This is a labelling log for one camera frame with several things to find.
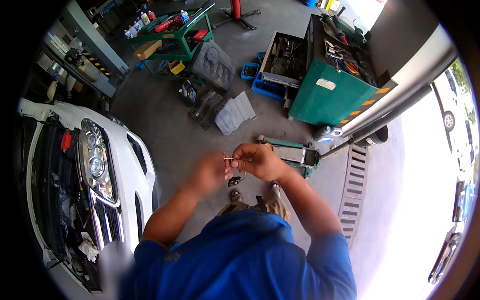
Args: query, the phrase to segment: bottle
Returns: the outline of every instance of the bottle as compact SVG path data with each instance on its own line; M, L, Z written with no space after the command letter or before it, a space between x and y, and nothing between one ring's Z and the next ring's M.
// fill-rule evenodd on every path
M179 90L179 92L186 106L192 107L195 105L195 97L197 96L197 91L193 87L190 80L185 79L185 81L181 85L181 89Z
M145 12L140 14L140 18L142 19L145 25L148 25L150 23L150 20L148 19L148 16Z
M144 22L142 21L142 19L140 19L140 17L137 17L137 18L136 18L136 21L138 22L138 24L140 24L140 28L144 28L144 27L145 27L145 24L144 24Z
M148 19L149 19L150 21L153 21L153 20L156 19L154 12L148 11Z
M321 128L314 136L313 139L317 142L331 142L334 137L341 136L343 130L338 127L325 126Z
M126 38L132 38L132 34L131 34L130 30L125 29L125 37Z
M137 21L133 22L133 27L135 27L135 30L136 30L137 32L140 31L140 24L138 24Z
M128 30L132 34L132 37L137 37L137 30L135 29L135 27L132 27L132 25L130 25L128 27L129 27Z
M184 10L181 10L180 11L180 19L181 19L181 22L182 23L187 23L188 20L189 20L189 17L188 17L188 12L184 11Z

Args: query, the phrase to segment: floor jack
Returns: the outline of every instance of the floor jack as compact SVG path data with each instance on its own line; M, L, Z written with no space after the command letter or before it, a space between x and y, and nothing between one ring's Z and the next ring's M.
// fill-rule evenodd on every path
M221 9L221 11L223 11L228 16L228 19L213 25L212 29L219 28L220 26L222 26L224 24L227 24L227 23L230 23L232 21L242 22L245 26L250 28L250 30L257 29L257 27L255 27L252 24L245 21L245 17L251 16L253 14L262 14L262 12L260 10L254 10L253 12L241 14L240 10L241 10L240 0L231 0L230 1L230 12L226 8Z
M257 142L269 144L273 152L277 154L287 165L305 168L304 178L312 176L313 170L320 165L320 152L315 149L315 142L308 142L308 147L302 144L272 139L264 135L257 135Z

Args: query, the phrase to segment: concrete floor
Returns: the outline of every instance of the concrete floor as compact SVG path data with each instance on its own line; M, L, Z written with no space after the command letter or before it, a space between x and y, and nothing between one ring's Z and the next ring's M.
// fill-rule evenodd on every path
M185 7L195 8L202 3L197 1L188 6L183 3L156 3L152 10L158 15ZM225 18L219 10L223 7L229 7L229 1L216 1L208 13L212 24ZM257 26L257 30L250 31L241 24L232 23L214 31L216 43L237 65L238 76L224 97L235 97L245 91L258 117L255 121L245 121L229 136L223 135L216 125L205 132L187 116L189 108L183 105L178 93L180 82L162 81L148 70L134 68L137 60L121 35L111 42L115 51L131 68L130 74L116 91L111 111L148 145L163 188L161 203L175 192L195 157L207 148L216 147L231 154L239 144L254 142L258 134L302 144L312 140L314 126L298 120L288 121L288 110L283 109L283 102L275 102L272 98L253 92L250 89L251 82L240 79L240 71L244 62L256 62L256 53L266 50L273 31L303 37L310 14L319 14L319 11L293 0L245 1L242 5L244 12L255 9L260 9L263 13L250 16L248 20ZM323 152L331 146L320 144L322 145L318 147L323 147ZM320 169L314 171L313 177L309 179L312 187L335 210L340 206L346 166L347 152L343 151L322 163ZM250 175L238 189L246 202L255 204L255 196L262 195L266 187L266 182ZM229 190L225 183L218 195L197 205L178 238L179 242L200 233L203 226L228 203ZM290 223L295 243L307 251L310 237L295 214L292 214Z

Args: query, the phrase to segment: gray wall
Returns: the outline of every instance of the gray wall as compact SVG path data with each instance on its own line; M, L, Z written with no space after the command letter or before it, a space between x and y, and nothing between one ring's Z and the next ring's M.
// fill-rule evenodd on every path
M395 75L427 41L438 25L430 8L419 0L388 0L368 40L377 76Z

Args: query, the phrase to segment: yellow container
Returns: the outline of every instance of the yellow container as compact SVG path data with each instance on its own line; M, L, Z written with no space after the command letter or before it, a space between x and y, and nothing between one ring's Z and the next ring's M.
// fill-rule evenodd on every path
M170 72L174 73L177 75L180 73L183 69L185 69L185 65L181 62L181 60L174 60L172 62L168 63L168 68L170 69Z

